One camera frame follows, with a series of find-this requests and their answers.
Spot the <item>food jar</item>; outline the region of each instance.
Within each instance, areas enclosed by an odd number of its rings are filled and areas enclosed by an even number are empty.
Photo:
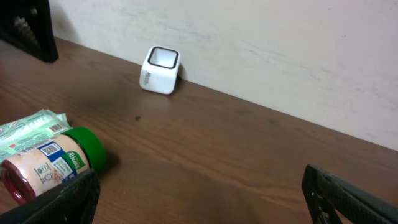
[[[5,159],[2,180],[23,204],[84,170],[101,172],[105,165],[100,140],[89,129],[77,127]]]

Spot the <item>small white device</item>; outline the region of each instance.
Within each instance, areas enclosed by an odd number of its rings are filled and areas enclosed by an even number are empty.
[[[151,47],[142,64],[139,85],[145,90],[171,94],[179,67],[178,51],[159,46]]]

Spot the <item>barcode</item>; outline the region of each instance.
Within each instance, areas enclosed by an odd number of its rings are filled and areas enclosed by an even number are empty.
[[[50,128],[50,130],[51,130],[53,133],[56,133],[56,132],[58,132],[58,131],[61,131],[61,130],[65,129],[66,127],[65,127],[63,124],[58,123],[58,124],[53,125],[53,126],[51,126],[51,127],[49,127],[49,128]]]
[[[31,146],[31,147],[27,147],[26,149],[19,151],[19,152],[18,152],[18,155],[21,156],[21,155],[23,155],[23,154],[26,154],[26,153],[30,152],[32,149],[35,149],[35,148],[40,147],[40,146],[44,146],[45,144],[47,144],[47,143],[49,143],[49,142],[51,142],[51,140],[44,140],[44,141],[42,141],[42,142],[39,142],[39,143],[37,143],[37,144],[34,144],[34,145]]]
[[[35,149],[35,147],[27,147],[26,149],[24,149],[24,150],[21,150],[19,153],[18,153],[18,155],[23,155],[23,154],[26,154],[27,152],[29,152],[30,150],[32,150],[32,149]]]
[[[53,153],[55,153],[55,152],[60,150],[60,147],[57,147],[57,146],[58,145],[56,145],[56,144],[51,144],[51,145],[48,145],[48,146],[45,146],[45,147],[41,148],[40,150],[42,152],[44,152],[44,154],[46,156],[49,156],[49,155],[51,155],[51,154],[53,154]]]

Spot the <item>wooden tabletop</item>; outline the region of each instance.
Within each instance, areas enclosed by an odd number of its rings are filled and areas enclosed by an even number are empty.
[[[0,42],[0,124],[48,108],[99,136],[109,166],[94,223],[311,223],[307,164],[398,205],[391,149],[190,82],[144,91],[139,65],[57,47],[45,64]],[[0,213],[16,206],[1,185]]]

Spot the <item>green jar lid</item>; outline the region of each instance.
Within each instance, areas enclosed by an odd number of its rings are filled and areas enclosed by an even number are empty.
[[[80,147],[86,152],[91,168],[96,172],[105,170],[106,153],[101,141],[92,131],[85,127],[76,127],[62,134],[70,136],[80,144]]]

